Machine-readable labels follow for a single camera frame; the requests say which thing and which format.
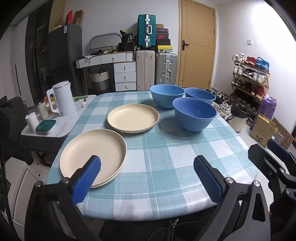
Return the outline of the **white electric kettle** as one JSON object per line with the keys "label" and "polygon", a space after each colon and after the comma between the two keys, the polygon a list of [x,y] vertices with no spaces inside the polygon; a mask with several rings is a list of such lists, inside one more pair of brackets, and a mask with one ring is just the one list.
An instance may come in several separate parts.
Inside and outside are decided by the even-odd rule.
{"label": "white electric kettle", "polygon": [[[51,89],[47,90],[46,94],[51,112],[58,113],[60,116],[69,116],[76,111],[71,92],[71,83],[68,80],[53,85]],[[55,109],[50,96],[55,98]]]}

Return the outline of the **wooden shoe rack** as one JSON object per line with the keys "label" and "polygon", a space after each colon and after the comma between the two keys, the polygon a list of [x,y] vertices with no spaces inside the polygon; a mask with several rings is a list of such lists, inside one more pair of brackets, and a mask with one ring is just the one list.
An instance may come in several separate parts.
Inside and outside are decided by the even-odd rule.
{"label": "wooden shoe rack", "polygon": [[269,89],[269,62],[261,57],[245,57],[243,53],[234,54],[232,61],[230,99],[255,116]]}

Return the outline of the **silver suitcase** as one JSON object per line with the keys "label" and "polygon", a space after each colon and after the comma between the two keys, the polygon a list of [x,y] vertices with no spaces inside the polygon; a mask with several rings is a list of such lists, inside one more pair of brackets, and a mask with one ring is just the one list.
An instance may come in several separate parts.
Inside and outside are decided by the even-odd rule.
{"label": "silver suitcase", "polygon": [[155,85],[176,85],[178,56],[171,52],[156,53]]}

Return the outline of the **woven laundry basket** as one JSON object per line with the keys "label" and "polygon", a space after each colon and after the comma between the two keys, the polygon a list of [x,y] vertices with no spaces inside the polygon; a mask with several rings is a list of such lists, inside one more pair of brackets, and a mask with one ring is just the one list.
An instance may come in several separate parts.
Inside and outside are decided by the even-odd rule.
{"label": "woven laundry basket", "polygon": [[109,72],[100,69],[98,73],[89,75],[91,80],[92,89],[95,91],[107,90],[110,87]]}

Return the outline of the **cream jar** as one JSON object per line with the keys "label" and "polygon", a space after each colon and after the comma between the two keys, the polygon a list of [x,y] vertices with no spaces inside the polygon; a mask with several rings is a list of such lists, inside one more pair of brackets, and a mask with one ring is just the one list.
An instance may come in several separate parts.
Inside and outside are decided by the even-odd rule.
{"label": "cream jar", "polygon": [[40,113],[41,119],[46,120],[49,117],[49,113],[48,113],[48,109],[45,101],[39,102],[37,104],[37,109]]}

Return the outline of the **cream plate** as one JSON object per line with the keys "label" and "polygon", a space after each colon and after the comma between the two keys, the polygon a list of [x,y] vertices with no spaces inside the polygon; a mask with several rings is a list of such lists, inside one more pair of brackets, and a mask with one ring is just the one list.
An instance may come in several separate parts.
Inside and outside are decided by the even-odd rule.
{"label": "cream plate", "polygon": [[60,171],[63,177],[72,175],[87,161],[96,178],[91,188],[98,188],[111,182],[123,169],[127,153],[126,142],[115,131],[98,129],[79,134],[64,148],[60,157]]}
{"label": "cream plate", "polygon": [[159,112],[145,104],[126,104],[112,110],[107,121],[121,133],[143,133],[157,124]]}

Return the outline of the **wooden door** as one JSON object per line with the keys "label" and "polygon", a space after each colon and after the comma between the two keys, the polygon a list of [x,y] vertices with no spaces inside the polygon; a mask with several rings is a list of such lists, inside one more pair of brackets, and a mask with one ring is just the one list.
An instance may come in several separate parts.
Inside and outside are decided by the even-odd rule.
{"label": "wooden door", "polygon": [[211,86],[216,52],[216,11],[197,1],[179,1],[178,85]]}

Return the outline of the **white cup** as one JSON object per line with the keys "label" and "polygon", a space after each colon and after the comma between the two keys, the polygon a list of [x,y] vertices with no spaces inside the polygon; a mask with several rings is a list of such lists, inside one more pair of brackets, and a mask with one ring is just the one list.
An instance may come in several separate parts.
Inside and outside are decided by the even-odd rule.
{"label": "white cup", "polygon": [[39,125],[38,118],[36,116],[35,112],[29,113],[26,115],[25,120],[27,122],[27,125],[31,129],[33,133],[36,132],[36,127]]}

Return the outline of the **cardboard cat box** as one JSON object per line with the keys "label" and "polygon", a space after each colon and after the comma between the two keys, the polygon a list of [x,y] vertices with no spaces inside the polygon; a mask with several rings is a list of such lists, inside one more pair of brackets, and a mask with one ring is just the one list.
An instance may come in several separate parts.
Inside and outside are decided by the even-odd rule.
{"label": "cardboard cat box", "polygon": [[277,130],[278,128],[274,122],[259,114],[250,136],[260,145],[266,147],[267,142],[272,138],[273,134]]}

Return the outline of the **stacked shoe boxes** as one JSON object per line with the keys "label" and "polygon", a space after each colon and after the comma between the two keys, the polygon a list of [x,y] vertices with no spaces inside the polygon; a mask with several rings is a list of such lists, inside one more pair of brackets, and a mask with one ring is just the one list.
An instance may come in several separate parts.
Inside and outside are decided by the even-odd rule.
{"label": "stacked shoe boxes", "polygon": [[158,52],[173,52],[169,30],[163,24],[156,24],[156,46]]}

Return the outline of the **purple plastic bag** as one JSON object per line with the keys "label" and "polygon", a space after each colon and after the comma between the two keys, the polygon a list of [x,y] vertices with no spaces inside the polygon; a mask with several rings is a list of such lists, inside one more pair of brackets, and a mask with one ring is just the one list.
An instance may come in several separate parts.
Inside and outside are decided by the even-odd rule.
{"label": "purple plastic bag", "polygon": [[276,99],[266,94],[261,102],[259,114],[262,114],[263,116],[271,120],[275,112],[276,106]]}

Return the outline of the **teal lidded container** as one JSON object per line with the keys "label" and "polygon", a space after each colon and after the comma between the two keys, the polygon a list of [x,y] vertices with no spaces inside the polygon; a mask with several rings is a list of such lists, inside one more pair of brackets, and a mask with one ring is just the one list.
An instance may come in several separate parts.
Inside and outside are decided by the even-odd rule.
{"label": "teal lidded container", "polygon": [[37,133],[50,134],[56,128],[56,120],[43,120],[36,127]]}

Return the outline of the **blue bowl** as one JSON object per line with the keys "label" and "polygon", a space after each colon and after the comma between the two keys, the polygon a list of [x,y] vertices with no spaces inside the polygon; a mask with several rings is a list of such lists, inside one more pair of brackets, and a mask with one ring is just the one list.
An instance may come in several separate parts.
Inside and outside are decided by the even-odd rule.
{"label": "blue bowl", "polygon": [[200,132],[217,116],[216,109],[203,100],[180,97],[173,100],[177,123],[187,131]]}
{"label": "blue bowl", "polygon": [[185,88],[185,97],[197,98],[205,102],[208,102],[209,104],[212,104],[216,99],[216,96],[211,92],[205,89],[199,89],[194,87]]}
{"label": "blue bowl", "polygon": [[185,90],[176,85],[158,84],[150,88],[154,102],[161,108],[173,109],[173,101],[183,97]]}

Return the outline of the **teal suitcase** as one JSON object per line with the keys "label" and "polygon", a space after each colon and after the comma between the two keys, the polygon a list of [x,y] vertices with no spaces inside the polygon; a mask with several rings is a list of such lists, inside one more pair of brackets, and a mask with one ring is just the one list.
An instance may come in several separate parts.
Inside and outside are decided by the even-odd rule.
{"label": "teal suitcase", "polygon": [[137,18],[137,45],[142,48],[156,46],[156,16],[141,14]]}

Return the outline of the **grey side table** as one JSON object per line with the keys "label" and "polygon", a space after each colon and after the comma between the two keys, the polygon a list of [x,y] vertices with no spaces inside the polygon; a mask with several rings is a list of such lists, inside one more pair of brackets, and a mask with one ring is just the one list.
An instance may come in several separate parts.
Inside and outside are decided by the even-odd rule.
{"label": "grey side table", "polygon": [[26,126],[21,132],[22,140],[36,152],[57,153],[75,123],[95,97],[96,95],[89,95],[86,99],[75,102],[76,111],[71,115],[62,117],[58,113],[51,113],[47,120],[39,123],[40,128],[37,128],[35,132]]}

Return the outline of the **beige suitcase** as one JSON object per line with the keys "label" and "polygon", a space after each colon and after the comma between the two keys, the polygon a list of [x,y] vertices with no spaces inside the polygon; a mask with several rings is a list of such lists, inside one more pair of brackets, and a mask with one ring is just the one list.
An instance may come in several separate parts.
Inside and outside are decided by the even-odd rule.
{"label": "beige suitcase", "polygon": [[136,87],[137,91],[149,91],[154,86],[155,52],[136,51]]}

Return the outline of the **teal checked tablecloth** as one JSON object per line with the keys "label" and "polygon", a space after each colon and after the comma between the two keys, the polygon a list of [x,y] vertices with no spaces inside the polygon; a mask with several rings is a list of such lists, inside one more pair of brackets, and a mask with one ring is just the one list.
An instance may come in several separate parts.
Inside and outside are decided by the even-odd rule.
{"label": "teal checked tablecloth", "polygon": [[84,216],[104,220],[166,219],[213,206],[193,162],[203,155],[223,176],[251,183],[258,170],[248,159],[248,146],[220,116],[202,132],[181,128],[173,110],[159,108],[150,130],[123,135],[125,165],[110,183],[92,189],[78,207]]}

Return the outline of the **black bag on desk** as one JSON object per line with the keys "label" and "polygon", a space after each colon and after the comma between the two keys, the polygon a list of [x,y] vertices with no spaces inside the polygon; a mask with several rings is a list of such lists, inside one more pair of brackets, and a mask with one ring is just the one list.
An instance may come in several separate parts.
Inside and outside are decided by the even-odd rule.
{"label": "black bag on desk", "polygon": [[118,51],[119,52],[133,51],[135,46],[133,32],[126,33],[123,30],[120,30],[120,34],[121,34],[121,42],[118,44]]}

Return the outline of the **white drawer desk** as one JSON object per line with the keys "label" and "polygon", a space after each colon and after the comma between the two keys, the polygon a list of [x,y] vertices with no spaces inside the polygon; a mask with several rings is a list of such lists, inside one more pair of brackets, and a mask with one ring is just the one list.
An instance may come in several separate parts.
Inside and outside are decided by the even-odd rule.
{"label": "white drawer desk", "polygon": [[[132,52],[117,52],[101,55],[88,55],[76,60],[76,68],[82,72],[82,79],[87,94],[124,92],[136,90],[136,62]],[[89,75],[100,69],[109,72],[110,87],[107,90],[92,89]]]}

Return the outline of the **dark grey refrigerator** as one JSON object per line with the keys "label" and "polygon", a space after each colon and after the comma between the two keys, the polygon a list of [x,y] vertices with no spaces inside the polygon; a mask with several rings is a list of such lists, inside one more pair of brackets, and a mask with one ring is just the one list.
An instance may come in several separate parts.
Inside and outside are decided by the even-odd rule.
{"label": "dark grey refrigerator", "polygon": [[82,29],[66,24],[48,34],[49,65],[52,84],[68,80],[73,96],[84,95],[81,71],[76,60],[82,57]]}

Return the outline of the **grey folded chair frame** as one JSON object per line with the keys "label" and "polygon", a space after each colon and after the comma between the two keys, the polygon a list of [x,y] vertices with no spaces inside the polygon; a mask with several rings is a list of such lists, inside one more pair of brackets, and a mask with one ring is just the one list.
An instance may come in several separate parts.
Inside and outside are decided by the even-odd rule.
{"label": "grey folded chair frame", "polygon": [[88,43],[89,50],[102,49],[118,45],[121,42],[119,33],[107,33],[92,37]]}

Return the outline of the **white trash bin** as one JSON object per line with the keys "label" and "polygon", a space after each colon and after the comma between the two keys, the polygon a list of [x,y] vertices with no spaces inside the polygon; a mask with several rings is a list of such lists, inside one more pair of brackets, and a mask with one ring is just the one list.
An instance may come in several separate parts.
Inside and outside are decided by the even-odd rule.
{"label": "white trash bin", "polygon": [[231,114],[227,117],[226,122],[236,131],[241,132],[247,119],[250,117],[250,112],[243,110],[240,106],[234,105],[231,108]]}

